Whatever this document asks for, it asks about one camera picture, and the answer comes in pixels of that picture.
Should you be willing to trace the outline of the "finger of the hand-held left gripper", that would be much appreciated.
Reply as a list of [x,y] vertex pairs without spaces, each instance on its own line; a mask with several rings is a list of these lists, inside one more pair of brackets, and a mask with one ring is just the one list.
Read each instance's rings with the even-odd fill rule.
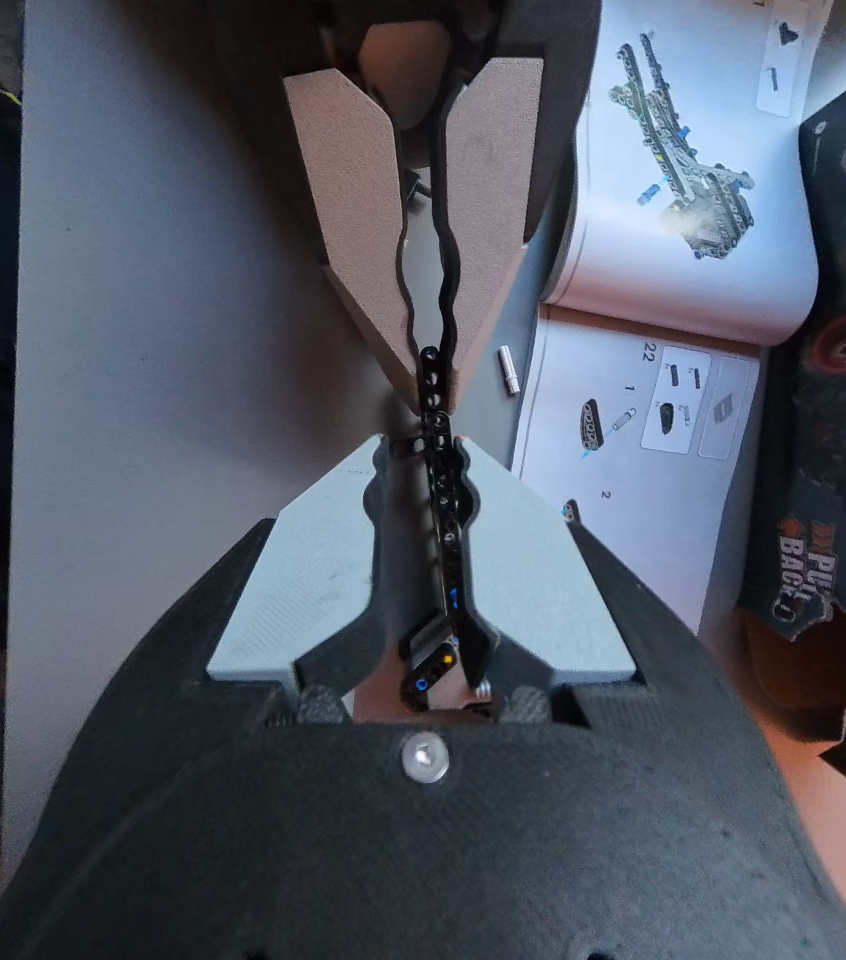
[[284,90],[323,239],[326,276],[391,387],[419,414],[393,122],[334,68],[286,77]]
[[495,56],[462,86],[441,121],[438,235],[454,333],[451,414],[460,408],[526,254],[524,238],[544,59]]

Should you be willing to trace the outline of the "black lego chassis assembly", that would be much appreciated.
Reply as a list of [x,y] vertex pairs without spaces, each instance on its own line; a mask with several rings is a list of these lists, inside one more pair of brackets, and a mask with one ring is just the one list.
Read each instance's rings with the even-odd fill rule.
[[476,493],[467,485],[467,456],[456,441],[449,410],[449,363],[435,346],[419,353],[419,430],[389,444],[391,458],[418,460],[424,469],[424,529],[431,604],[404,634],[399,693],[413,714],[458,712],[465,722],[495,724],[506,697],[494,691],[489,668],[502,636],[478,610],[467,524]]

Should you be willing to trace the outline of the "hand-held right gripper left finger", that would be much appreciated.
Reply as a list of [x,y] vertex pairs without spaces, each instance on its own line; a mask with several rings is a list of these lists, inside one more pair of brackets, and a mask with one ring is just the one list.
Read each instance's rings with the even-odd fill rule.
[[345,694],[379,661],[387,442],[371,435],[278,513],[206,665],[212,680]]

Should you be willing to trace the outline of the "open instruction booklet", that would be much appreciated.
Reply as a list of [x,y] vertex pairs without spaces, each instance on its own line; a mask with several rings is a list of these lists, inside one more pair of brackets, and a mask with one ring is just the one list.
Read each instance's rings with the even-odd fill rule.
[[819,265],[799,129],[833,2],[604,2],[513,473],[690,628],[762,368]]

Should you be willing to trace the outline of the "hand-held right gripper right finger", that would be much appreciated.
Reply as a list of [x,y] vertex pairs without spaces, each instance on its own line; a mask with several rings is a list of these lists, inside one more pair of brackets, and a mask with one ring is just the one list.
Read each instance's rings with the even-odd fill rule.
[[470,438],[457,447],[474,503],[466,609],[493,642],[477,678],[499,694],[631,680],[633,656],[569,524]]

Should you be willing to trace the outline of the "dark toy truck box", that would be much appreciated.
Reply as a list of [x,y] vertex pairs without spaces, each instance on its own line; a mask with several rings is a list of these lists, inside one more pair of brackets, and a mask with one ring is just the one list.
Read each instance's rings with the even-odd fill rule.
[[846,91],[799,128],[815,300],[766,369],[740,602],[794,642],[846,615]]

